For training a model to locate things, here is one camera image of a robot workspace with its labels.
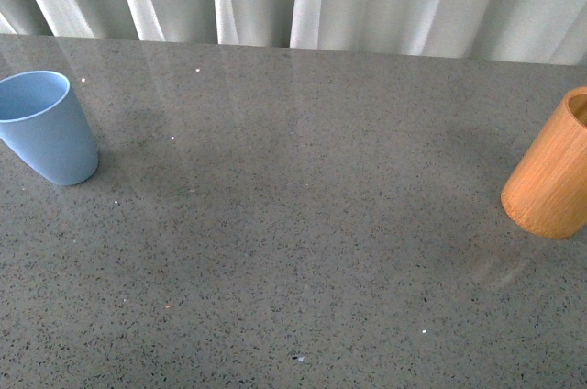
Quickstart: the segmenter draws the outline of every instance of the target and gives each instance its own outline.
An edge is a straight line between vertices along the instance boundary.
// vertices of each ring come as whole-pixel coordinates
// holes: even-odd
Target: orange bamboo cup
[[[562,99],[505,184],[502,205],[520,227],[547,238],[587,224],[587,87]]]

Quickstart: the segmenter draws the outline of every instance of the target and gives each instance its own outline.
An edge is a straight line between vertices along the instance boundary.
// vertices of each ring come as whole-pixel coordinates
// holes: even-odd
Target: table
[[[579,387],[585,230],[501,188],[584,67],[0,36],[100,166],[0,146],[0,386]]]

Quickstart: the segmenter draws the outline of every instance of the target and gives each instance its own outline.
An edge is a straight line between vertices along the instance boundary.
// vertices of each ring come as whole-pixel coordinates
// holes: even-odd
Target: cup rim
[[[30,116],[11,118],[9,120],[3,120],[2,118],[0,118],[0,124],[2,124],[2,123],[16,123],[18,121],[25,121],[25,120],[29,120],[31,118],[40,116],[40,115],[46,113],[47,111],[50,111],[52,108],[57,106],[59,103],[61,103],[63,101],[63,99],[66,97],[66,95],[72,89],[72,83],[70,82],[70,79],[68,79],[65,75],[61,74],[60,72],[50,71],[50,70],[34,70],[34,71],[19,72],[17,74],[10,75],[10,76],[0,80],[0,85],[2,85],[4,82],[8,82],[13,79],[18,79],[18,78],[21,78],[21,77],[29,75],[29,74],[53,74],[53,75],[60,77],[65,82],[65,91],[63,91],[63,95],[57,101],[55,101],[55,103],[53,103],[50,106],[47,106],[42,111],[38,111],[35,114],[31,114]]]

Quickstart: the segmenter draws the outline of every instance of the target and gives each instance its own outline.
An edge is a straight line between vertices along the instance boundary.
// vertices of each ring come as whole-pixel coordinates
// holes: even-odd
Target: speckled countertop
[[[581,387],[587,232],[500,190],[580,67],[0,36],[100,148],[0,143],[0,387]]]

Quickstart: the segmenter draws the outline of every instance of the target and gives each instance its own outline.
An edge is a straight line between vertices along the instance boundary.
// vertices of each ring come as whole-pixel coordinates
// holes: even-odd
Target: countertop
[[[0,143],[0,387],[581,387],[587,232],[509,174],[584,67],[0,36],[100,149]]]

